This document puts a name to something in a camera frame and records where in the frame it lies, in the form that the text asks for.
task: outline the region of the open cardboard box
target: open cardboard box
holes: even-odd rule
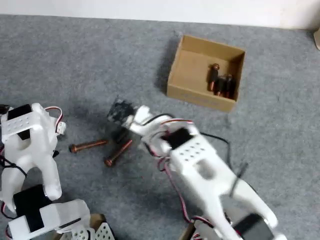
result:
[[[167,84],[167,96],[197,105],[230,112],[238,100],[245,51],[193,36],[179,43]],[[232,74],[236,80],[233,99],[208,90],[210,66],[219,64],[219,76]]]

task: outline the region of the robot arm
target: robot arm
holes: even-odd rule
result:
[[[272,238],[266,239],[286,239],[283,234],[274,233],[274,228],[278,225],[275,214],[245,181],[238,179],[233,189],[238,177],[217,155],[215,148],[201,135],[192,121],[172,118],[168,114],[154,117],[146,106],[134,110],[135,114],[126,116],[119,113],[119,108],[113,107],[108,118],[114,121],[118,116],[124,116],[122,125],[141,136],[141,142],[153,157],[169,160],[170,169],[175,171],[192,191],[196,204],[203,210],[204,217],[212,223],[221,239],[252,239],[245,238],[243,229],[235,229],[225,217],[220,196],[228,195],[231,191],[236,200],[243,202],[257,216],[261,216],[272,233]]]
[[[53,154],[57,136],[64,133],[66,124],[61,122],[62,111],[58,118],[49,115],[46,110],[51,108],[61,110],[34,103],[10,109],[1,116],[1,139],[7,160],[1,176],[1,200],[17,215],[8,226],[15,240],[32,239],[51,230],[72,232],[77,236],[73,239],[93,239],[94,234],[87,231],[90,211],[83,200],[52,202],[62,195]],[[27,172],[34,167],[41,170],[43,185],[21,191]]]
[[[45,193],[50,200],[62,194],[57,164],[53,159],[57,135],[64,133],[66,124],[57,119],[39,103],[24,105],[1,116],[1,134],[4,157],[20,167],[5,168],[1,176],[1,195],[6,206],[14,213],[13,196],[21,190],[25,173],[37,167],[42,172]]]

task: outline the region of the copper screw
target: copper screw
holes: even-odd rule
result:
[[[120,149],[118,149],[114,154],[111,155],[111,157],[104,159],[104,164],[108,167],[112,167],[112,165],[115,163],[116,159],[126,150],[128,147],[132,144],[132,139],[127,141]]]
[[[220,69],[220,66],[219,66],[218,63],[214,63],[214,64],[212,65],[212,68],[218,71],[218,70]]]
[[[98,141],[86,142],[86,143],[81,143],[78,145],[72,144],[69,147],[69,150],[70,150],[70,152],[75,154],[83,149],[89,149],[89,148],[93,148],[93,147],[97,147],[97,146],[101,146],[101,145],[106,145],[106,144],[108,144],[108,142],[109,142],[108,140],[101,139]]]
[[[218,78],[218,70],[220,69],[220,66],[218,63],[214,63],[212,66],[211,66],[211,76],[210,76],[210,84],[209,84],[209,89],[210,91],[214,91],[214,88],[215,88],[215,81],[217,80]]]

